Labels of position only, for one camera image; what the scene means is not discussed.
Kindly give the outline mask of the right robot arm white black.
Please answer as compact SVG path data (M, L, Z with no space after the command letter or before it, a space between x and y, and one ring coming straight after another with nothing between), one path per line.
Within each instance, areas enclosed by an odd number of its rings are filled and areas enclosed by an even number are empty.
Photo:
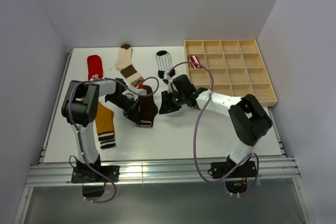
M245 171L243 160L254 150L258 141L272 127L272 120L252 94L233 97L195 88L187 75L182 74L168 83L168 89L161 92L160 114L169 114L181 109L183 105L198 110L209 110L231 119L238 141L227 157L228 173L234 177Z

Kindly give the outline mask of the dark brown striped sock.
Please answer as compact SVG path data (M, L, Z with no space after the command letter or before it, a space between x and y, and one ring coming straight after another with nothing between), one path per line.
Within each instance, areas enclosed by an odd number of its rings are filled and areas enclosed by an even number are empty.
M140 125L136 124L136 126L153 127L154 118L158 113L158 108L154 102L152 88L148 85L144 85L144 88L147 90L147 95L146 98L139 100L139 112L141 116L141 123Z

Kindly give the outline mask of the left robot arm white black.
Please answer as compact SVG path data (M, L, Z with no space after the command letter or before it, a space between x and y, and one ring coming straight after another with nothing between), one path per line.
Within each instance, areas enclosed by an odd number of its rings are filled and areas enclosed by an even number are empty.
M78 81L69 84L62 103L61 114L72 125L78 148L78 163L89 163L83 170L83 175L91 182L98 181L102 176L102 168L95 163L100 162L93 133L93 122L97 118L99 98L105 97L123 110L123 116L138 124L141 122L139 102L124 94L128 88L121 78Z

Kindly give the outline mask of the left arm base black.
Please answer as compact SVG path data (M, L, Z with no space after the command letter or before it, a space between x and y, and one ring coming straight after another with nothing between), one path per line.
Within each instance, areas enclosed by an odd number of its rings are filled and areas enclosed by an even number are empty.
M98 199L104 194L107 182L115 183L119 180L120 166L102 166L100 157L93 164L90 164L98 173L73 155L69 157L69 164L72 167L71 183L82 184L82 195L86 199Z

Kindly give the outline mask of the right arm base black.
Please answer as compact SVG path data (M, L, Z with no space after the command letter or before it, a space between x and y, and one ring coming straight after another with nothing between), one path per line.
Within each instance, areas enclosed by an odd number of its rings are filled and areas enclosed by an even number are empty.
M253 161L251 160L251 157L249 157L245 162L228 174L235 165L236 163L227 157L226 161L212 162L207 173L212 177L212 179L220 179L227 175L226 178L232 180L224 181L226 190L230 196L236 196L239 198L247 193L251 186L255 186L257 184L259 176L259 159L257 158Z

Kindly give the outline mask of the red white striped sock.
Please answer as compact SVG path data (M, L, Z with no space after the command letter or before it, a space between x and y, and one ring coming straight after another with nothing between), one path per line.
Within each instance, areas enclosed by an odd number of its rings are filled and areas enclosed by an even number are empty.
M191 55L189 58L190 66L193 69L200 69L202 68L202 64L197 55Z

